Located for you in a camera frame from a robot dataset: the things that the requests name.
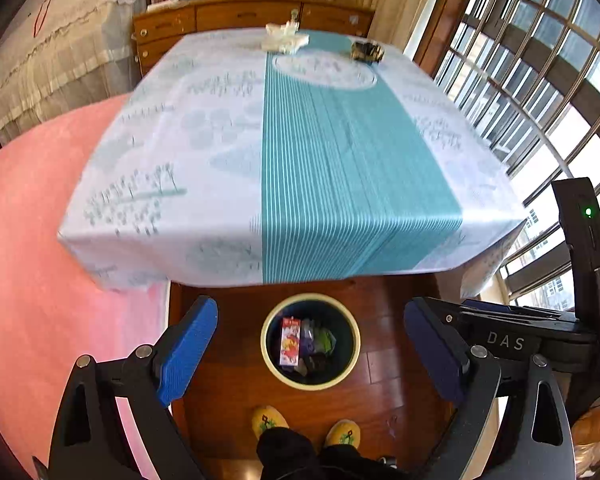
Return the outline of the cream round trash bin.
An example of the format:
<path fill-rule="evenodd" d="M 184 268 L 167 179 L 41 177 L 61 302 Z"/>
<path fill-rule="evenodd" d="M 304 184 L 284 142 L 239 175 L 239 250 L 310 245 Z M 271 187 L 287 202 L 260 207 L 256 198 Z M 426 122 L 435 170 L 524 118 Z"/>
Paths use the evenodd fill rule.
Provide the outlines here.
<path fill-rule="evenodd" d="M 283 300 L 268 314 L 260 348 L 266 367 L 283 384 L 320 391 L 343 382 L 356 367 L 361 333 L 340 301 L 300 294 Z"/>

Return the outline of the pink bed cover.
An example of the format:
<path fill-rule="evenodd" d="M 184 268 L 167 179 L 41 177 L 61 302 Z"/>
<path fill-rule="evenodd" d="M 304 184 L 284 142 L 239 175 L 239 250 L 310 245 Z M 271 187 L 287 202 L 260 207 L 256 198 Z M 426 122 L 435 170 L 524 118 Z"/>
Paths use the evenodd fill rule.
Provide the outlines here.
<path fill-rule="evenodd" d="M 122 103 L 72 110 L 0 150 L 0 434 L 28 476 L 36 460 L 47 460 L 76 359 L 124 358 L 166 327 L 166 285 L 103 289 L 57 237 L 87 159 Z"/>

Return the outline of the teal and white tablecloth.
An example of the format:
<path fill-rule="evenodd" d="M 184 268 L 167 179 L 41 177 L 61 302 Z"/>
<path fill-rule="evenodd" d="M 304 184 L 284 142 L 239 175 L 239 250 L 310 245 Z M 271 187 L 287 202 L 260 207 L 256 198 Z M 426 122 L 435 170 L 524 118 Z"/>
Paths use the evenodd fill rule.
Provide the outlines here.
<path fill-rule="evenodd" d="M 182 38 L 84 167 L 58 237 L 102 286 L 233 287 L 447 271 L 526 220 L 505 166 L 394 47 L 292 55 L 247 28 Z"/>

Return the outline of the white lace cover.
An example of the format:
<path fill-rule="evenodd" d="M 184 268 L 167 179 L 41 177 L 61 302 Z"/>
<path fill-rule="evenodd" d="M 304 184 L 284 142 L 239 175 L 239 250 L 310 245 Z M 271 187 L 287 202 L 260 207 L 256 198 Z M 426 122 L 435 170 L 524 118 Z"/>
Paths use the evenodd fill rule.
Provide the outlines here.
<path fill-rule="evenodd" d="M 132 18 L 146 0 L 26 0 L 0 39 L 0 142 L 140 80 Z"/>

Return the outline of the green paper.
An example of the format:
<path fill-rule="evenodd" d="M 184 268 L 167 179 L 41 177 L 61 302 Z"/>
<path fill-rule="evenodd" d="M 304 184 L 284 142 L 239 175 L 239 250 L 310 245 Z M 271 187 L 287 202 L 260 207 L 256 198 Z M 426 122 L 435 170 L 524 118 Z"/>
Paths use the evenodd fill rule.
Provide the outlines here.
<path fill-rule="evenodd" d="M 325 356 L 332 354 L 337 342 L 332 332 L 325 327 L 315 327 L 313 335 L 313 352 L 323 353 Z"/>

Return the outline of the metal window grille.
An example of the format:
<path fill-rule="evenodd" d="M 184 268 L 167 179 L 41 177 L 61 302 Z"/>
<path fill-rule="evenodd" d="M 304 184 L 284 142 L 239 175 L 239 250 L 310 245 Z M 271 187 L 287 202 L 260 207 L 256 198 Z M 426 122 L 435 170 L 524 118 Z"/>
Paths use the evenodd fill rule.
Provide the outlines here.
<path fill-rule="evenodd" d="M 434 79 L 504 164 L 526 211 L 498 270 L 505 297 L 572 310 L 552 186 L 590 180 L 600 211 L 600 3 L 467 0 Z"/>

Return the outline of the black gold crumpled wrapper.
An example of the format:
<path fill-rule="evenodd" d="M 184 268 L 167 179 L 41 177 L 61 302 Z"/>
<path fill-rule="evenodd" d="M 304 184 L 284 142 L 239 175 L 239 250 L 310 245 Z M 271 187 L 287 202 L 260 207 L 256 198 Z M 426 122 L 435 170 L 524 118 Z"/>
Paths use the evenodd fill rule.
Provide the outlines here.
<path fill-rule="evenodd" d="M 365 64 L 380 63 L 385 56 L 385 50 L 373 41 L 355 41 L 351 44 L 350 57 L 352 60 Z"/>

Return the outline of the right yellow slipper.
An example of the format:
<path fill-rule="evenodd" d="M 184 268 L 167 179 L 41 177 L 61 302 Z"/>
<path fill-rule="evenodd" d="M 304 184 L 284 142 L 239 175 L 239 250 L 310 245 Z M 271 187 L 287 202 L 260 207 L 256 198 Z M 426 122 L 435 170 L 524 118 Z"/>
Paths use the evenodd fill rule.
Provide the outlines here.
<path fill-rule="evenodd" d="M 361 429 L 351 419 L 341 419 L 336 422 L 325 438 L 325 446 L 349 445 L 358 448 L 361 442 Z"/>

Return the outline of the white purple small box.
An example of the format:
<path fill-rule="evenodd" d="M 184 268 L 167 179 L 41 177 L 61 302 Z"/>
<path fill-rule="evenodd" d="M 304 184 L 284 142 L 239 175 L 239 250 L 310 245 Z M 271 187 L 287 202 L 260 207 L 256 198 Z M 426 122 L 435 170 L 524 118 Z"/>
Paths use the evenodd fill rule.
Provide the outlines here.
<path fill-rule="evenodd" d="M 300 356 L 310 356 L 315 352 L 315 328 L 312 320 L 301 322 Z"/>

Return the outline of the wooden dresser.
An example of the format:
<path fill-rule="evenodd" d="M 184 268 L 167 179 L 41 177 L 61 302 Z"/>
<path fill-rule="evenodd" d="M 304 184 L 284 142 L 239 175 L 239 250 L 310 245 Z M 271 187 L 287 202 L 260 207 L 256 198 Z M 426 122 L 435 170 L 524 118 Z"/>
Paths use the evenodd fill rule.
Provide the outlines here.
<path fill-rule="evenodd" d="M 146 75 L 180 39 L 194 32 L 283 25 L 366 37 L 375 11 L 327 0 L 190 0 L 133 18 L 135 61 Z"/>

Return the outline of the white crumpled plastic bag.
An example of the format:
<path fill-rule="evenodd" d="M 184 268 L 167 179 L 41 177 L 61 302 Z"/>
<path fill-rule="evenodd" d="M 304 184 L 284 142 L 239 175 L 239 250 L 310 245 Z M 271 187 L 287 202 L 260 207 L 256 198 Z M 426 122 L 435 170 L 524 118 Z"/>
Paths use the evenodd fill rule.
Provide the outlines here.
<path fill-rule="evenodd" d="M 265 52 L 292 55 L 309 42 L 310 36 L 299 32 L 299 24 L 289 21 L 285 25 L 266 24 L 261 48 Z"/>

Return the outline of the strawberry cartoon carton box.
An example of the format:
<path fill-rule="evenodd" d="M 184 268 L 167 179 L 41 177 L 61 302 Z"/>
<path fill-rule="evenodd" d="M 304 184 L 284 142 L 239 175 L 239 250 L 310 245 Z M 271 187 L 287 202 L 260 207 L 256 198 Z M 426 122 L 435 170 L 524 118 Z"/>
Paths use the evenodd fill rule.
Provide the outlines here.
<path fill-rule="evenodd" d="M 300 360 L 301 321 L 296 318 L 283 318 L 280 326 L 280 345 L 278 364 L 295 367 Z"/>

